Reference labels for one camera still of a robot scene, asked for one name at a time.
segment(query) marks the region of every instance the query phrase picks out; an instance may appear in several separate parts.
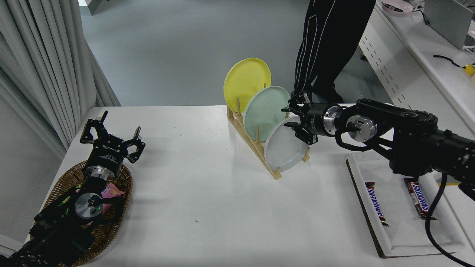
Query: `mint green plate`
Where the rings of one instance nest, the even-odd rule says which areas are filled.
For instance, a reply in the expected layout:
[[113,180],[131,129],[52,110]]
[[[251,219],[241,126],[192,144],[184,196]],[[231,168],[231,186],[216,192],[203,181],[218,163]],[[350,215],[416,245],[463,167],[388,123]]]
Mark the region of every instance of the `mint green plate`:
[[257,92],[247,103],[244,113],[244,128],[249,137],[256,140],[259,127],[259,140],[265,141],[274,126],[285,119],[285,112],[280,109],[287,107],[289,99],[289,93],[280,86]]

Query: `black pants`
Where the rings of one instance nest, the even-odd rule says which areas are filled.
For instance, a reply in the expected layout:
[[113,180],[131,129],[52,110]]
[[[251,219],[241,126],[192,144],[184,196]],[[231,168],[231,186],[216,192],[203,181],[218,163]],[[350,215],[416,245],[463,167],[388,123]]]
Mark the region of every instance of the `black pants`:
[[376,0],[311,0],[295,66],[296,93],[325,97],[353,56]]

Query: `pink snack package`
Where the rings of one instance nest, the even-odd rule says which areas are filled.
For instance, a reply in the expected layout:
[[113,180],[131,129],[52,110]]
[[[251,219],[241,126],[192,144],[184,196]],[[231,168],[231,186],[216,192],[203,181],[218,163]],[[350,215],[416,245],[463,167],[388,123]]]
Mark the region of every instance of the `pink snack package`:
[[[124,192],[118,190],[113,183],[107,184],[106,188],[101,193],[103,199],[120,197],[123,194]],[[105,214],[111,206],[112,204],[104,204],[104,206],[102,207],[102,214]]]

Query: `gray curtain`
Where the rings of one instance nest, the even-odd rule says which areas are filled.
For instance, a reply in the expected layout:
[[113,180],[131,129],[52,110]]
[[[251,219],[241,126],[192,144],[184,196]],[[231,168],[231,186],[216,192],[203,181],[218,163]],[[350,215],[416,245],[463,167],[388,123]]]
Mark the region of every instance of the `gray curtain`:
[[120,105],[86,43],[77,0],[0,0],[0,97],[58,155],[89,108]]

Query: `brown basket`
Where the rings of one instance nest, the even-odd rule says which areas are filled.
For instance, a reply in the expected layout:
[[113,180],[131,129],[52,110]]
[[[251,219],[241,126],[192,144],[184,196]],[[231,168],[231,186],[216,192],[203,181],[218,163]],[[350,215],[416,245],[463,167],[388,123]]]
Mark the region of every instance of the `brown basket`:
[[[60,197],[71,187],[77,186],[84,182],[84,176],[81,170],[85,164],[86,161],[77,164],[65,172],[61,178],[59,178],[53,190],[49,194],[48,200],[46,200],[45,206],[43,208],[51,204],[55,199]],[[99,224],[92,232],[92,235],[95,237],[95,242],[72,267],[83,265],[97,257],[97,255],[99,255],[111,243],[119,231],[122,219],[124,218],[125,211],[127,210],[127,206],[129,204],[130,195],[132,194],[132,175],[130,174],[129,169],[122,165],[118,177],[107,181],[113,183],[120,191],[124,192],[124,195],[122,195],[124,198],[124,212],[122,217],[115,223]],[[112,205],[112,207],[107,211],[104,217],[105,219],[114,217],[116,210],[114,206],[115,205]]]

